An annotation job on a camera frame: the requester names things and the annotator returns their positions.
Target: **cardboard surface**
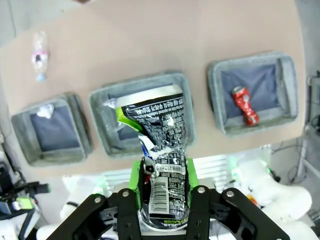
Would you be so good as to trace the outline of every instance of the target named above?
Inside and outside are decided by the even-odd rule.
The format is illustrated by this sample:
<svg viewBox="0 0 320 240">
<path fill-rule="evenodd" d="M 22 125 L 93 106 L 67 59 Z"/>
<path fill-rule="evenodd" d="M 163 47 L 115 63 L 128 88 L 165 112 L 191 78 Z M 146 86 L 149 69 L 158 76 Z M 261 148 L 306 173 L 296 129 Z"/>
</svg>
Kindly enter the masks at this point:
<svg viewBox="0 0 320 240">
<path fill-rule="evenodd" d="M 31 63 L 33 33 L 39 30 L 49 39 L 46 82 L 36 81 Z M 227 137 L 215 127 L 206 69 L 211 61 L 267 51 L 294 59 L 299 116 L 286 126 Z M 89 113 L 89 94 L 106 84 L 166 70 L 183 71 L 189 80 L 196 124 L 189 157 L 246 150 L 302 133 L 305 61 L 294 0 L 98 0 L 24 32 L 1 49 L 0 73 L 12 115 L 31 103 L 75 92 L 93 140 L 93 153 L 84 163 L 29 170 L 35 176 L 58 176 L 131 168 L 133 159 L 113 159 L 104 153 Z"/>
</svg>

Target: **cable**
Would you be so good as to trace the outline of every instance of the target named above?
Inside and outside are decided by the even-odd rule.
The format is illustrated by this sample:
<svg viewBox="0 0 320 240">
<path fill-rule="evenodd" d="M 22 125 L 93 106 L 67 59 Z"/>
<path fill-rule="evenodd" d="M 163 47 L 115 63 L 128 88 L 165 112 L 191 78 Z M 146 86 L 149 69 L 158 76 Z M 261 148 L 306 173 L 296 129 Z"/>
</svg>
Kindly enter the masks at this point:
<svg viewBox="0 0 320 240">
<path fill-rule="evenodd" d="M 284 142 L 282 141 L 282 142 L 280 143 L 280 146 L 279 146 L 276 150 L 273 150 L 273 151 L 271 152 L 271 154 L 273 154 L 274 152 L 276 152 L 276 151 L 278 151 L 279 149 L 281 149 L 281 147 L 282 147 L 283 144 L 284 144 Z"/>
<path fill-rule="evenodd" d="M 296 146 L 295 151 L 299 155 L 299 161 L 300 161 L 300 159 L 302 157 L 302 155 L 301 155 L 302 154 L 302 149 L 301 149 L 300 152 L 298 151 L 298 146 L 299 146 L 298 138 L 296 138 L 296 140 L 295 140 L 295 146 Z M 292 171 L 294 169 L 296 169 L 295 174 L 294 174 L 293 177 L 290 177 L 290 174 L 292 173 Z M 296 181 L 297 177 L 298 177 L 298 169 L 299 169 L 299 166 L 295 165 L 288 171 L 288 173 L 287 173 L 288 183 L 286 185 L 301 184 L 307 178 L 307 168 L 304 166 L 304 176 L 303 176 L 303 178 L 300 181 Z"/>
<path fill-rule="evenodd" d="M 284 146 L 282 148 L 278 148 L 276 150 L 274 150 L 271 154 L 275 154 L 279 151 L 282 151 L 282 150 L 285 150 L 285 149 L 290 149 L 290 148 L 302 148 L 303 146 L 302 145 L 289 145 L 289 146 Z"/>
<path fill-rule="evenodd" d="M 11 1 L 7 0 L 7 4 L 9 6 L 10 20 L 12 22 L 13 34 L 14 34 L 14 37 L 16 37 L 17 36 L 17 25 L 16 25 L 16 21 L 15 21 L 15 18 L 14 18 L 14 13 L 13 13 L 13 8 L 12 8 Z"/>
<path fill-rule="evenodd" d="M 228 181 L 225 185 L 223 185 L 223 187 L 222 187 L 222 192 L 225 190 L 226 186 L 228 186 L 229 184 L 233 184 L 233 183 L 235 183 L 235 182 L 236 182 L 236 180 L 234 180 L 234 179 Z"/>
<path fill-rule="evenodd" d="M 9 164 L 11 165 L 11 168 L 12 168 L 12 170 L 14 171 L 14 173 L 16 173 L 16 172 L 19 173 L 21 180 L 22 180 L 24 183 L 27 183 L 27 179 L 26 179 L 26 177 L 24 176 L 24 174 L 22 173 L 21 168 L 18 167 L 18 166 L 15 166 L 14 161 L 13 161 L 13 159 L 11 158 L 10 154 L 9 154 L 5 149 L 3 149 L 3 150 L 4 150 L 4 154 L 5 154 L 5 156 L 6 156 L 6 159 L 8 159 L 8 162 L 9 162 Z"/>
<path fill-rule="evenodd" d="M 25 234 L 26 234 L 27 228 L 28 228 L 35 212 L 36 212 L 36 209 L 33 208 L 26 214 L 26 217 L 24 219 L 24 222 L 22 224 L 22 227 L 21 227 L 19 235 L 18 235 L 19 240 L 25 240 Z"/>
<path fill-rule="evenodd" d="M 6 142 L 3 144 L 3 150 L 6 152 L 7 156 L 10 156 L 10 159 L 12 161 L 11 167 L 12 169 L 19 169 L 21 171 L 21 167 L 19 166 L 19 161 L 18 161 L 18 155 L 16 151 L 9 146 Z"/>
</svg>

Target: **red can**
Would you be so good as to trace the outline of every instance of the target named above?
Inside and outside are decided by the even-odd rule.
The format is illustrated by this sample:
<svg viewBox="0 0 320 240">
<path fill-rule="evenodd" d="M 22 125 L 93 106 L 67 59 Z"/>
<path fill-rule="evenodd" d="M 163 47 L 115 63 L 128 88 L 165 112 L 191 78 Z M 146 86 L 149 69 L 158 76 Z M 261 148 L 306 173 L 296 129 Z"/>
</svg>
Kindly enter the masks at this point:
<svg viewBox="0 0 320 240">
<path fill-rule="evenodd" d="M 242 110 L 245 124 L 256 125 L 259 122 L 259 116 L 252 109 L 248 89 L 244 86 L 237 86 L 232 90 L 232 96 L 235 104 Z"/>
</svg>

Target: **floor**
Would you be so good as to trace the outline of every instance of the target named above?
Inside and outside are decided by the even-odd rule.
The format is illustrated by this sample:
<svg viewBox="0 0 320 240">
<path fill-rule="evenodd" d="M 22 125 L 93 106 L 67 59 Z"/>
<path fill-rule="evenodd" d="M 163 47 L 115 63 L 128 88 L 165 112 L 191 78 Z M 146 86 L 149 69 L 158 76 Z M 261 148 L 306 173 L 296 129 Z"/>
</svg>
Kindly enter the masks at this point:
<svg viewBox="0 0 320 240">
<path fill-rule="evenodd" d="M 319 0 L 296 0 L 298 11 L 301 18 L 302 34 L 304 40 L 306 75 L 313 76 L 319 69 L 320 63 L 320 1 Z M 0 47 L 4 46 L 21 32 L 28 30 L 30 27 L 54 20 L 64 14 L 64 12 L 80 7 L 73 0 L 0 0 Z M 0 102 L 4 102 L 3 94 L 0 92 Z M 0 116 L 0 124 L 2 129 L 11 129 L 8 116 Z M 272 146 L 274 150 L 286 146 L 295 146 L 301 144 L 301 140 L 290 140 L 284 143 Z M 297 165 L 299 159 L 298 151 L 300 148 L 289 147 L 279 150 L 272 155 L 270 167 L 281 176 L 281 183 L 288 183 L 288 172 Z M 61 178 L 38 179 L 38 181 L 49 183 L 51 185 L 51 193 L 39 195 L 38 200 L 43 209 L 43 215 L 46 222 L 53 224 L 59 222 L 59 210 L 66 202 L 68 190 L 65 188 Z M 306 187 L 313 197 L 313 209 L 320 209 L 320 190 L 316 188 L 319 185 L 318 179 L 310 172 L 307 172 L 306 178 L 301 183 Z"/>
</svg>

